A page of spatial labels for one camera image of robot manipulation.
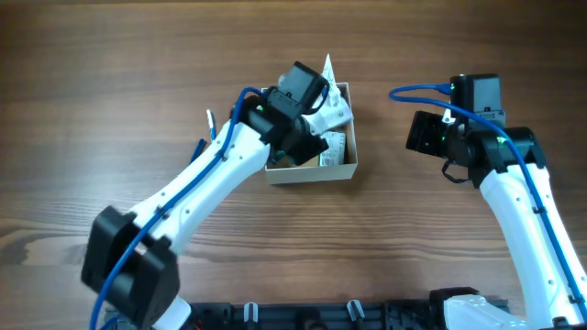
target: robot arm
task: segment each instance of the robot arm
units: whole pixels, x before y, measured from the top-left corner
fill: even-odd
[[[447,328],[468,329],[471,323],[479,329],[547,329],[560,321],[582,324],[585,306],[581,292],[587,290],[587,278],[560,220],[548,183],[546,160],[534,134],[526,127],[504,128],[505,111],[501,108],[496,75],[461,75],[450,82],[447,94],[452,105],[487,119],[511,138],[544,208],[537,208],[526,177],[502,136],[448,109],[444,116],[416,112],[406,147],[446,159],[442,169],[445,176],[455,183],[472,181],[475,188],[481,189],[503,230],[526,303],[527,324],[481,304],[477,298],[456,295],[444,303]],[[449,176],[449,164],[467,167],[468,180]],[[542,213],[548,215],[549,221],[543,221]]]
[[[232,112],[237,123],[226,123],[212,145],[171,183],[127,214],[109,206],[96,217],[82,281],[99,297],[105,292],[105,299],[139,329],[179,329],[191,308],[177,296],[177,257],[210,213],[268,160],[289,156],[302,164],[327,149],[302,118],[317,111],[312,105],[325,86],[324,77],[297,62],[279,87],[237,102]],[[153,215],[161,217],[154,225]],[[144,251],[130,249],[140,233],[146,234],[140,241]],[[125,255],[127,262],[113,271]]]

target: white paper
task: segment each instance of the white paper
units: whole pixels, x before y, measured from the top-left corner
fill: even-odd
[[[321,138],[328,143],[328,150],[320,154],[318,166],[336,166],[345,162],[345,142],[347,135],[342,132],[326,132]]]
[[[337,81],[334,77],[334,70],[332,69],[332,62],[330,61],[330,54],[327,54],[327,59],[324,63],[324,70],[322,76],[328,80],[330,90],[328,91],[327,99],[324,105],[313,115],[304,115],[310,125],[313,135],[321,135],[329,129],[340,127],[353,119],[350,112],[349,104],[342,97],[340,90],[337,87]],[[320,106],[322,103],[322,96],[318,97],[314,103],[314,107]]]

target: wood grain surface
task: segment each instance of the wood grain surface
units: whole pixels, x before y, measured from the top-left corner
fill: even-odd
[[[350,84],[354,178],[250,177],[182,256],[183,297],[372,302],[472,286],[524,314],[480,192],[404,148],[415,110],[442,110],[387,98],[458,73],[501,75],[508,126],[537,134],[586,260],[585,2],[110,2],[0,7],[0,329],[85,328],[97,213],[173,179],[208,136],[206,108],[222,123],[243,87],[275,83],[294,61],[321,70],[327,53]]]

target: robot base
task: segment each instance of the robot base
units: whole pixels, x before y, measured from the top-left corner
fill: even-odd
[[[507,301],[488,303],[509,313]],[[190,330],[427,330],[440,329],[435,308],[427,299],[379,303],[316,303],[245,305],[192,303],[193,313],[183,326]],[[116,315],[111,310],[105,319]],[[135,330],[118,316],[112,330]]]

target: cardboard box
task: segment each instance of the cardboard box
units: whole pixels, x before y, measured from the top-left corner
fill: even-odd
[[[347,82],[338,82],[337,87],[349,103],[350,111],[352,111],[349,84]],[[316,167],[307,166],[306,163],[302,166],[288,168],[274,168],[274,166],[265,165],[265,173],[269,184],[347,180],[352,178],[357,165],[359,165],[354,122],[350,121],[345,126],[335,130],[344,132],[347,135],[345,163],[343,165]]]

